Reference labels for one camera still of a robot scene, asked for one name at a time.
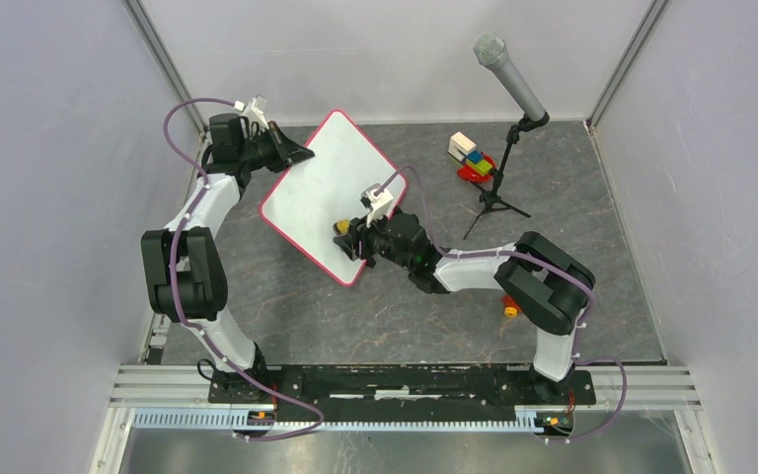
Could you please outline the yellow bone-shaped eraser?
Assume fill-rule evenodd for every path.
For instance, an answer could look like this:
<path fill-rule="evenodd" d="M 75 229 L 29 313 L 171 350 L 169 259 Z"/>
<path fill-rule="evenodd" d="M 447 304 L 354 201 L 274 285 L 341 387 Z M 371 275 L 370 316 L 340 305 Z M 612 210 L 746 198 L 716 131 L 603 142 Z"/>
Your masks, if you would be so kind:
<path fill-rule="evenodd" d="M 346 219 L 340 220 L 334 224 L 334 230 L 337 235 L 345 235 L 349 232 L 350 222 Z"/>

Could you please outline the pink framed whiteboard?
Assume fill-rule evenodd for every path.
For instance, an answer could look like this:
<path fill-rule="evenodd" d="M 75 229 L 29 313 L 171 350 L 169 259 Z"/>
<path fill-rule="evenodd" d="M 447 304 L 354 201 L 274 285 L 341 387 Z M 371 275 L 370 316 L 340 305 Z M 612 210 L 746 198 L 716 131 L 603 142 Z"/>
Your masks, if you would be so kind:
<path fill-rule="evenodd" d="M 314 156 L 282 174 L 260 216 L 334 281 L 352 286 L 365 263 L 334 243 L 334 224 L 366 215 L 361 194 L 385 183 L 397 166 L 342 110 L 331 111 L 305 146 Z"/>

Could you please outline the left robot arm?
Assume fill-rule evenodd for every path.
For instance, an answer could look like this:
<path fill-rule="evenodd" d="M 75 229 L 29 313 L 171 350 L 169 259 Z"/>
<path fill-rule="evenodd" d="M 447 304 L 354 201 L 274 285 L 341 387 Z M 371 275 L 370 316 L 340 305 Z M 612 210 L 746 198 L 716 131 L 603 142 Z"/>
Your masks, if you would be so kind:
<path fill-rule="evenodd" d="M 215 236 L 253 172 L 281 173 L 315 154 L 275 122 L 236 113 L 211 117 L 209 132 L 193 196 L 163 229 L 141 238 L 148 299 L 156 313 L 189 330 L 206 348 L 212 370 L 207 379 L 216 395 L 254 403 L 270 397 L 270 376 L 259 346 L 228 310 L 228 281 Z"/>

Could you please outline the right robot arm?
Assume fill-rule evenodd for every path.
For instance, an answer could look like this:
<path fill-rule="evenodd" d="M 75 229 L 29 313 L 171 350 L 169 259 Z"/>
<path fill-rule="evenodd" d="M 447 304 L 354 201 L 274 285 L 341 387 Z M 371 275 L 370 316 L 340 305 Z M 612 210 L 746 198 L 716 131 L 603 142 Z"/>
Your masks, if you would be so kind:
<path fill-rule="evenodd" d="M 595 297 L 593 272 L 541 234 L 524 233 L 505 246 L 461 251 L 436 245 L 419 219 L 398 211 L 371 221 L 339 221 L 334 242 L 352 260 L 374 267 L 382 258 L 404 269 L 428 294 L 501 290 L 536 327 L 530 387 L 544 403 L 570 389 L 577 324 Z"/>

